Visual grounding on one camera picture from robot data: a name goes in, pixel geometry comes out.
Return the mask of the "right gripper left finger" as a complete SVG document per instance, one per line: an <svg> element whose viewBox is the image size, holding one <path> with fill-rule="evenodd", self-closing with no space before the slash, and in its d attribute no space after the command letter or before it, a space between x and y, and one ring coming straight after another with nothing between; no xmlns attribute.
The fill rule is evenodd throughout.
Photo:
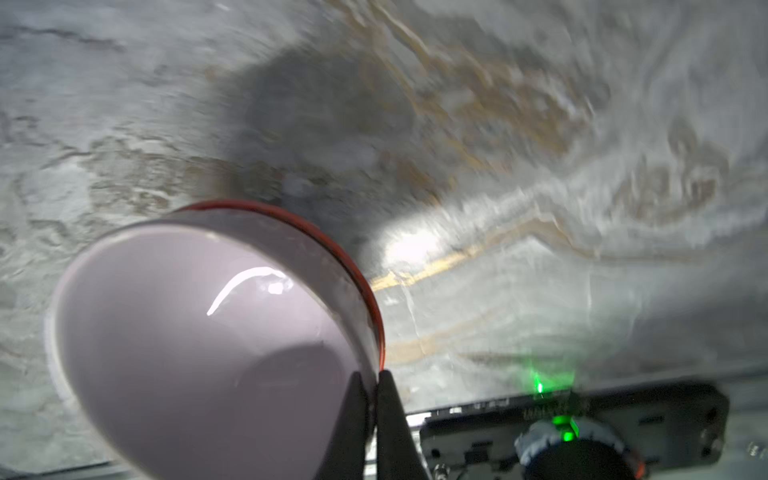
<svg viewBox="0 0 768 480"><path fill-rule="evenodd" d="M334 425L317 480L361 480L364 478L369 427L368 395L359 372L347 383L342 407Z"/></svg>

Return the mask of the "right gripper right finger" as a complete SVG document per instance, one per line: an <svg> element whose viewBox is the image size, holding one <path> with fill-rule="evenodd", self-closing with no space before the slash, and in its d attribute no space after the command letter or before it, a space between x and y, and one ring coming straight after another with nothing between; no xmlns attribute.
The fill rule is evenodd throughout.
<svg viewBox="0 0 768 480"><path fill-rule="evenodd" d="M428 480L394 377L388 370L379 373L376 402L377 479Z"/></svg>

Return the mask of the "lavender bowl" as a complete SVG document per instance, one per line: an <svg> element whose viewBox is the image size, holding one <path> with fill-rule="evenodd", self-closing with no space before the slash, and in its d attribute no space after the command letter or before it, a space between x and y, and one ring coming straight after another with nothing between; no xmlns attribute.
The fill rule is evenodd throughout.
<svg viewBox="0 0 768 480"><path fill-rule="evenodd" d="M355 372L376 386L359 339L294 261L172 213L101 236L59 279L48 354L85 417L85 402L111 388L156 395L168 383L196 401L249 382L283 389L292 375Z"/></svg>

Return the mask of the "blue white patterned bowl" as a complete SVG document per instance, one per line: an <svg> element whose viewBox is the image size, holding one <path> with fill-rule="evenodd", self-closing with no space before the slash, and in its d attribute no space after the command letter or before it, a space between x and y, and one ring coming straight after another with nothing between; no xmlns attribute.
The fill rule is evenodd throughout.
<svg viewBox="0 0 768 480"><path fill-rule="evenodd" d="M173 218L212 220L223 231L258 247L272 258L297 264L292 269L310 290L330 301L345 328L354 333L370 368L384 369L386 341L383 319L372 288L342 247L306 219L273 205L248 200L217 199L174 211Z"/></svg>

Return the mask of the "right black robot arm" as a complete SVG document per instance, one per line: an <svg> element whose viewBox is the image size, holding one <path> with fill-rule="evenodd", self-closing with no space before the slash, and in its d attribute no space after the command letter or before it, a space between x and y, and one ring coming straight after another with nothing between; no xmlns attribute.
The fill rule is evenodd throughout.
<svg viewBox="0 0 768 480"><path fill-rule="evenodd" d="M317 479L362 479L366 444L376 434L378 479L430 479L417 452L391 372L383 370L369 398L360 374L347 384ZM646 465L603 425L572 418L534 424L515 441L525 479L641 479Z"/></svg>

